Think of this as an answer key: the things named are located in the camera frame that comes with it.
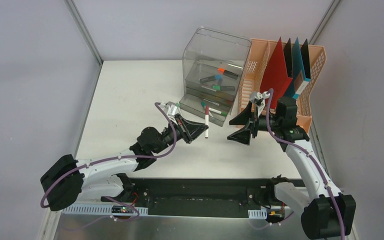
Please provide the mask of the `orange highlighter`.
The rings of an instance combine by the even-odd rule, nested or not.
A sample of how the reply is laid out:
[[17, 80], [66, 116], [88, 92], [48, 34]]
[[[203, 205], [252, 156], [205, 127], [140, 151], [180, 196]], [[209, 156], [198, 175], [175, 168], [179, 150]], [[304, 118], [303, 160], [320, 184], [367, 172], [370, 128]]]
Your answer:
[[227, 76], [227, 77], [229, 77], [229, 78], [232, 78], [232, 79], [234, 79], [234, 80], [237, 80], [237, 79], [239, 78], [239, 75], [238, 75], [238, 74], [236, 74], [236, 73], [234, 73], [234, 72], [232, 72], [232, 71], [226, 70], [226, 69], [224, 69], [224, 68], [218, 68], [217, 71], [218, 71], [220, 74], [222, 74], [222, 75], [224, 75], [224, 76]]

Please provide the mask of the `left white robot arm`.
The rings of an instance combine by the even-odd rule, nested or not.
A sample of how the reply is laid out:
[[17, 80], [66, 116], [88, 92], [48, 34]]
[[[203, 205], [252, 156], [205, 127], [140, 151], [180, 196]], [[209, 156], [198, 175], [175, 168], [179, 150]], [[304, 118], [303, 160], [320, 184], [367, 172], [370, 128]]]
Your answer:
[[120, 175], [148, 168], [158, 158], [169, 155], [177, 141], [190, 144], [209, 129], [205, 123], [190, 121], [176, 114], [162, 131], [144, 128], [129, 148], [103, 159], [75, 159], [61, 156], [40, 178], [44, 195], [42, 208], [60, 211], [79, 200], [117, 198], [127, 202], [133, 189]]

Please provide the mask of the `brown marker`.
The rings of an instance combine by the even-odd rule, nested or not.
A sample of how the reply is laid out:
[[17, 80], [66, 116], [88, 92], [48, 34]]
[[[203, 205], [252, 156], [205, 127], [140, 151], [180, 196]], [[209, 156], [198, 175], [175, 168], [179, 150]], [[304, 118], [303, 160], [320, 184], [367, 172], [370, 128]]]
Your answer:
[[209, 111], [209, 107], [207, 105], [204, 107], [204, 109], [205, 109], [205, 124], [207, 126], [207, 129], [205, 130], [205, 133], [204, 133], [204, 137], [206, 139], [208, 139], [209, 138], [209, 122], [210, 122], [209, 121], [210, 120], [209, 113], [210, 113], [210, 111]]

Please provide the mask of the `teal notebook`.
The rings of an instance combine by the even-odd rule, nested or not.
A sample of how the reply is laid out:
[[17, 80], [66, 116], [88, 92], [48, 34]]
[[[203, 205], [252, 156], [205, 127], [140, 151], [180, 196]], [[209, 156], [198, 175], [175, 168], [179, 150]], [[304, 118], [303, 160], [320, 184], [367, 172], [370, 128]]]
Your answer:
[[299, 38], [297, 37], [291, 49], [291, 53], [292, 81], [284, 96], [297, 100], [311, 80], [308, 40], [306, 39], [303, 43], [300, 43]]

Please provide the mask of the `blue black marker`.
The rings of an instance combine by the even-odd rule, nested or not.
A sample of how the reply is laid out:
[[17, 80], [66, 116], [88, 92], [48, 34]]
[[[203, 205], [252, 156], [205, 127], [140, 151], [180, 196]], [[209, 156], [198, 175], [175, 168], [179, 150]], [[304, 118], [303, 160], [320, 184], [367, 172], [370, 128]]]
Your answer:
[[200, 82], [200, 84], [205, 84], [205, 83], [209, 83], [209, 82], [213, 82], [213, 81], [220, 81], [222, 79], [223, 79], [223, 77], [221, 74], [216, 74], [216, 75], [201, 78], [199, 80], [199, 82]]

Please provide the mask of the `red folder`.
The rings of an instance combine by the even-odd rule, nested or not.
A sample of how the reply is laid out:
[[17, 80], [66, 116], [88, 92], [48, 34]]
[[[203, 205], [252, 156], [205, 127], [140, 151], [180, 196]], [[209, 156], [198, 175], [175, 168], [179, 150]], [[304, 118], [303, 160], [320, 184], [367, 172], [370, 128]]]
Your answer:
[[259, 88], [260, 92], [273, 89], [270, 109], [276, 108], [278, 99], [285, 94], [292, 79], [293, 61], [291, 39], [283, 45], [282, 39], [279, 38], [268, 60]]

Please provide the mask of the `green highlighter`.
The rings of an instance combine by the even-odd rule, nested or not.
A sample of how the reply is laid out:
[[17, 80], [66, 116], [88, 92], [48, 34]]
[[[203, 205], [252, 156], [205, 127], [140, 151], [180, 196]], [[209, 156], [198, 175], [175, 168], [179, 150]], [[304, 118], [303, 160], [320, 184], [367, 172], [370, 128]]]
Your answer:
[[234, 86], [229, 86], [229, 85], [213, 85], [212, 88], [217, 91], [235, 91], [236, 90]]

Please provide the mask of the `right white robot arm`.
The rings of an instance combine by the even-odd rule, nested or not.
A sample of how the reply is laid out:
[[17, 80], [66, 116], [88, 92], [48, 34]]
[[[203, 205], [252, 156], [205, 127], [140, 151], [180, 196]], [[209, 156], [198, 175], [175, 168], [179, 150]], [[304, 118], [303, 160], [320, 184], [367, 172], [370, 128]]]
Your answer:
[[292, 97], [277, 100], [275, 112], [263, 109], [271, 105], [269, 93], [256, 93], [230, 125], [242, 128], [228, 140], [249, 145], [258, 132], [268, 132], [279, 143], [300, 174], [307, 193], [298, 190], [286, 177], [271, 178], [265, 188], [254, 194], [253, 201], [269, 209], [284, 204], [300, 217], [305, 235], [311, 240], [340, 237], [351, 233], [356, 201], [344, 194], [330, 179], [316, 158], [307, 132], [298, 125], [298, 106]]

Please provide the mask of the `clear grey drawer box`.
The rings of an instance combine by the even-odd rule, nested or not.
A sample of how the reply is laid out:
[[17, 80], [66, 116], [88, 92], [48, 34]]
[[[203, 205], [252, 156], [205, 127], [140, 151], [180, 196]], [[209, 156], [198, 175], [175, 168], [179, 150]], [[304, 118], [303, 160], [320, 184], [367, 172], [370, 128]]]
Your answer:
[[[228, 114], [231, 113], [238, 87], [245, 75], [246, 63], [252, 41], [248, 37], [222, 30], [201, 26], [193, 34], [182, 55], [184, 95], [179, 101], [180, 108], [203, 118], [205, 109], [201, 102]], [[238, 74], [232, 79], [218, 72], [218, 68]], [[200, 79], [222, 75], [222, 80], [200, 84]], [[235, 91], [219, 91], [217, 86], [233, 86]], [[223, 126], [227, 116], [209, 111], [210, 122]]]

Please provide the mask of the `dark green cap marker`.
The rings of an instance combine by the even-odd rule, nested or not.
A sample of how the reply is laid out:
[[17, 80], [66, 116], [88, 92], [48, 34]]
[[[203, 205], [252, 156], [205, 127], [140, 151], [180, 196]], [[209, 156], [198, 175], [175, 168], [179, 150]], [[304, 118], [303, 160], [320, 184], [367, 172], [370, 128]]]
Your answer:
[[220, 111], [220, 110], [211, 108], [211, 107], [209, 107], [208, 109], [209, 109], [209, 111], [212, 112], [212, 113], [216, 113], [216, 114], [219, 114], [219, 115], [221, 115], [221, 116], [227, 116], [227, 113], [226, 113], [226, 112], [223, 112], [223, 111]]

